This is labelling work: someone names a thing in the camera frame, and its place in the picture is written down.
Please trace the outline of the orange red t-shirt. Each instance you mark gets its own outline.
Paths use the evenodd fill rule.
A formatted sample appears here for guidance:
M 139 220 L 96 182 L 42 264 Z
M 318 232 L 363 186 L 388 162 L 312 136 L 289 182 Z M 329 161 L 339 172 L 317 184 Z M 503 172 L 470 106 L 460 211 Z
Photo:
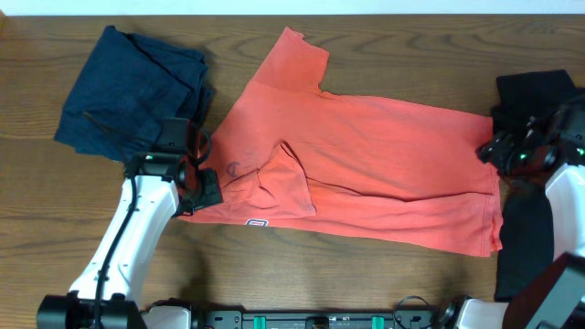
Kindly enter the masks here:
M 223 200 L 196 223 L 294 228 L 475 257 L 502 247 L 490 118 L 320 88 L 329 55 L 285 29 L 211 137 Z

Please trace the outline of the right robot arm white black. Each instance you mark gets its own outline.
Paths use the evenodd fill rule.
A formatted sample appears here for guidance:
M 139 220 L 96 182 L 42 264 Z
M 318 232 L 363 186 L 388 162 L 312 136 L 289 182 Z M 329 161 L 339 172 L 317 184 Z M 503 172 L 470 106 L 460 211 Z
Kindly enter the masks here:
M 465 297 L 434 319 L 436 328 L 581 328 L 584 325 L 584 96 L 556 101 L 532 98 L 520 114 L 496 114 L 498 129 L 478 152 L 502 177 L 542 174 L 539 205 L 516 216 L 525 228 L 521 250 L 500 262 L 509 270 L 531 251 L 545 252 L 545 266 L 524 289 L 498 302 Z

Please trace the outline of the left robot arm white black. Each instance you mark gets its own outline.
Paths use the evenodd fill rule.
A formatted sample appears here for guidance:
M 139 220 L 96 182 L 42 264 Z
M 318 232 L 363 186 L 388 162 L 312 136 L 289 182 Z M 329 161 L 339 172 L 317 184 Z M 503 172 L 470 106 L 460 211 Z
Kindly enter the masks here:
M 182 154 L 141 153 L 124 167 L 119 205 L 90 263 L 64 296 L 46 296 L 39 328 L 198 328 L 176 300 L 140 310 L 145 276 L 171 218 L 221 203 L 216 172 Z

